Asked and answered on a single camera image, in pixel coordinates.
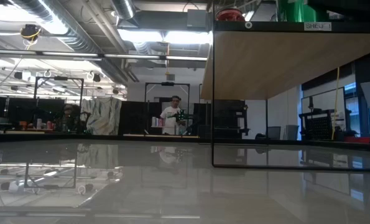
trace shelf label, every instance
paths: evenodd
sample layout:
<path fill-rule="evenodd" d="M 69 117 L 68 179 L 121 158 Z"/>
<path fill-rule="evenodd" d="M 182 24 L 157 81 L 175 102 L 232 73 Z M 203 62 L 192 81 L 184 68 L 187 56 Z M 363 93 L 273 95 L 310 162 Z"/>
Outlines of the shelf label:
<path fill-rule="evenodd" d="M 331 31 L 330 22 L 304 22 L 304 31 Z"/>

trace shelf underside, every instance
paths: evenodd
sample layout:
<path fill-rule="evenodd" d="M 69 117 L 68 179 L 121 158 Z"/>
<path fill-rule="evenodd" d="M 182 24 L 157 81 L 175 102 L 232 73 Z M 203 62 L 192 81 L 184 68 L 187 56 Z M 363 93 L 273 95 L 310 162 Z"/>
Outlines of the shelf underside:
<path fill-rule="evenodd" d="M 370 34 L 215 32 L 215 99 L 265 100 L 370 53 Z M 212 99 L 211 51 L 201 98 Z"/>

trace white t-shirt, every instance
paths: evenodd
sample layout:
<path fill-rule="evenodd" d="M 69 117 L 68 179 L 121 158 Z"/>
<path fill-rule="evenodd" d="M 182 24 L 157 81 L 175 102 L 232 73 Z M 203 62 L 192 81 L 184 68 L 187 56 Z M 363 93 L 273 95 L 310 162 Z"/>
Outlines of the white t-shirt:
<path fill-rule="evenodd" d="M 175 129 L 178 129 L 177 120 L 175 118 L 167 118 L 169 116 L 173 116 L 174 114 L 178 113 L 180 108 L 173 108 L 172 106 L 167 107 L 163 110 L 160 117 L 164 119 L 164 127 L 162 129 L 162 133 L 167 134 L 176 134 Z"/>

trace storage shelf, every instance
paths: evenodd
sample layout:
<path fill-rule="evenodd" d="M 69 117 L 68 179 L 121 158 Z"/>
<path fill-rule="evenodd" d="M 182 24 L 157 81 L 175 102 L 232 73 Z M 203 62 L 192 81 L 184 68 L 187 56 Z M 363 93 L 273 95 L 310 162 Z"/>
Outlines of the storage shelf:
<path fill-rule="evenodd" d="M 215 99 L 266 100 L 370 54 L 370 23 L 215 22 Z M 201 98 L 212 99 L 212 52 Z"/>

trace red item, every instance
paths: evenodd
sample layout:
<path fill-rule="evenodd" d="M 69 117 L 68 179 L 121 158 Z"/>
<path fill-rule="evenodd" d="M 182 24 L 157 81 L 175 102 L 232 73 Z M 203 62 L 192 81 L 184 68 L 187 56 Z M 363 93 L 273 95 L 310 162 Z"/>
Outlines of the red item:
<path fill-rule="evenodd" d="M 346 142 L 353 142 L 353 143 L 366 143 L 366 144 L 369 144 L 370 143 L 370 137 L 360 137 L 360 138 L 357 138 L 357 137 L 345 137 L 344 140 Z"/>
<path fill-rule="evenodd" d="M 218 21 L 246 21 L 239 9 L 223 9 L 216 14 L 216 19 Z"/>

